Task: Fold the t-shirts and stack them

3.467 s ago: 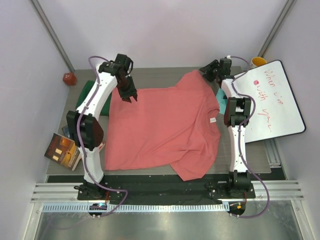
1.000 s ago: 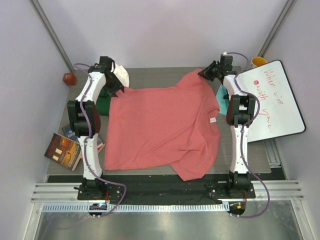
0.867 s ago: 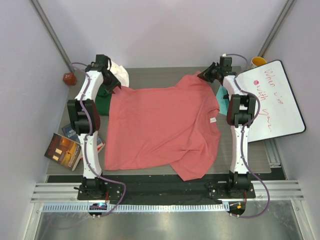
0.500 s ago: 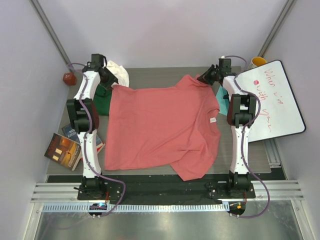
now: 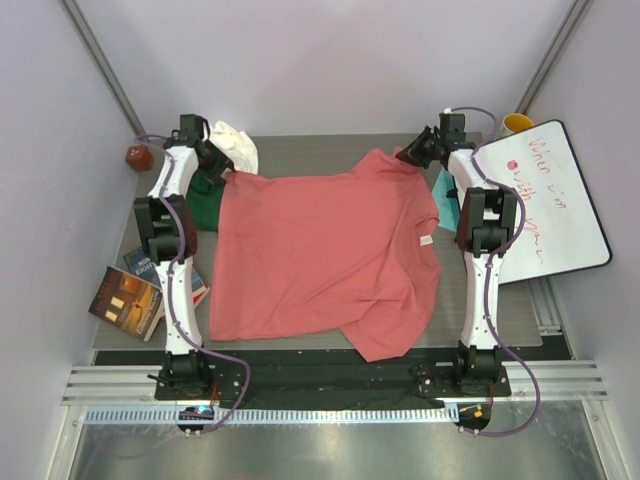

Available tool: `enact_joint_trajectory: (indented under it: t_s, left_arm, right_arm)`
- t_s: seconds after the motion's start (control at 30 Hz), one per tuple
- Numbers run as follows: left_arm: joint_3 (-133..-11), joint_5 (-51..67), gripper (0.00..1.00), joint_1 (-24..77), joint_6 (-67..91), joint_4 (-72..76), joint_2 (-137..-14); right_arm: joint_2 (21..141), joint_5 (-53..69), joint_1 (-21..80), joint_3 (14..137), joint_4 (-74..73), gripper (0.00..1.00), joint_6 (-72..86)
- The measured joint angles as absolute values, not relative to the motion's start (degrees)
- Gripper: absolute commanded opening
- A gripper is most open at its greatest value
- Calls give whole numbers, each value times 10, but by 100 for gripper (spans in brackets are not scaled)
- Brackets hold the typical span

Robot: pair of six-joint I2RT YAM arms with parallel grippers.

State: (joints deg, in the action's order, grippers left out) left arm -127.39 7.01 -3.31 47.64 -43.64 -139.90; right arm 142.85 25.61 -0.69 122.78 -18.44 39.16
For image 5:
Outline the white t shirt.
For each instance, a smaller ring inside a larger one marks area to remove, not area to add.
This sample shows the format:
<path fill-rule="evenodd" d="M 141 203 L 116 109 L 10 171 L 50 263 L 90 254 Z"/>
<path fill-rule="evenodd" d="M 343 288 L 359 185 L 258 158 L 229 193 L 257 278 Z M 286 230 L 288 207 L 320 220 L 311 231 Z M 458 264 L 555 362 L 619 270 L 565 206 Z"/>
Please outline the white t shirt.
<path fill-rule="evenodd" d="M 217 121 L 211 129 L 209 141 L 231 160 L 235 171 L 259 172 L 257 147 L 245 131 L 238 131 L 224 121 Z"/>

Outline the green t shirt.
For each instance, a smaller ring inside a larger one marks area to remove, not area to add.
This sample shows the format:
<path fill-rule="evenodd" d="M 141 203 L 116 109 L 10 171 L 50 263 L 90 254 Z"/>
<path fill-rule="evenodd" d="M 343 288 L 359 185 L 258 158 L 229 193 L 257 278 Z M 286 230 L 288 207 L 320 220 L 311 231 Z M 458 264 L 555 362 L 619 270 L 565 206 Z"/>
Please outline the green t shirt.
<path fill-rule="evenodd" d="M 191 178 L 187 205 L 199 231 L 217 232 L 225 183 L 210 183 L 200 172 Z"/>

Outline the pink t shirt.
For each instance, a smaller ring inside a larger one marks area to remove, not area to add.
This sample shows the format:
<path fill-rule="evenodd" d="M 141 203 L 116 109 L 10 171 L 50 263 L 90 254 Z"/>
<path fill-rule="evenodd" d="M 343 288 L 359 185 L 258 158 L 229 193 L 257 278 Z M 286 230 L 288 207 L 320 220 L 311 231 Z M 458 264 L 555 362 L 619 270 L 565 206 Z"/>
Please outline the pink t shirt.
<path fill-rule="evenodd" d="M 231 174 L 209 336 L 256 340 L 337 329 L 369 362 L 403 356 L 434 314 L 438 223 L 422 173 L 381 150 L 330 176 Z"/>

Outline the white dry-erase board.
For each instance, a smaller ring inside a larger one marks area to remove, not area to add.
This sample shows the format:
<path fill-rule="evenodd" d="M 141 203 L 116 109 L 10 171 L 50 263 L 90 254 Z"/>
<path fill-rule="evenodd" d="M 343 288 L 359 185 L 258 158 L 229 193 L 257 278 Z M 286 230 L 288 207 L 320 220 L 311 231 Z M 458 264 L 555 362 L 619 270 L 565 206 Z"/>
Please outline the white dry-erase board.
<path fill-rule="evenodd" d="M 500 282 L 509 284 L 593 267 L 612 251 L 565 125 L 550 120 L 482 146 L 476 160 L 487 176 L 525 204 L 523 231 L 507 250 Z"/>

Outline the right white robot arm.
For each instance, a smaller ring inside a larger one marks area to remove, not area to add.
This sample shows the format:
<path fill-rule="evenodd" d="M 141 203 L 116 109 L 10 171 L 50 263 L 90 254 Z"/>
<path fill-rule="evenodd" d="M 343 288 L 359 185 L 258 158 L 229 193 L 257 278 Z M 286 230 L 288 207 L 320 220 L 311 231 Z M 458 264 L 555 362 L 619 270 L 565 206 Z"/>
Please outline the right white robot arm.
<path fill-rule="evenodd" d="M 422 168 L 439 162 L 464 194 L 455 235 L 466 274 L 466 313 L 450 367 L 416 368 L 419 395 L 428 398 L 510 394 L 498 334 L 499 279 L 515 233 L 516 195 L 490 179 L 476 160 L 475 145 L 461 127 L 425 127 L 397 157 Z"/>

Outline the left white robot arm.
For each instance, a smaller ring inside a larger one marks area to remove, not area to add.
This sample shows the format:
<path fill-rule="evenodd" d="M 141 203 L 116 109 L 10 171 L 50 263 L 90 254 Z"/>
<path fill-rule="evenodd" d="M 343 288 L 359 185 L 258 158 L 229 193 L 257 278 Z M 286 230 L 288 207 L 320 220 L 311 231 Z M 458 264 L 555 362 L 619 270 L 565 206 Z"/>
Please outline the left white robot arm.
<path fill-rule="evenodd" d="M 141 246 L 154 265 L 164 302 L 166 342 L 154 377 L 161 400 L 203 399 L 214 380 L 193 303 L 193 257 L 198 238 L 186 196 L 197 171 L 217 178 L 233 166 L 208 140 L 166 139 L 164 162 L 149 191 L 134 202 Z"/>

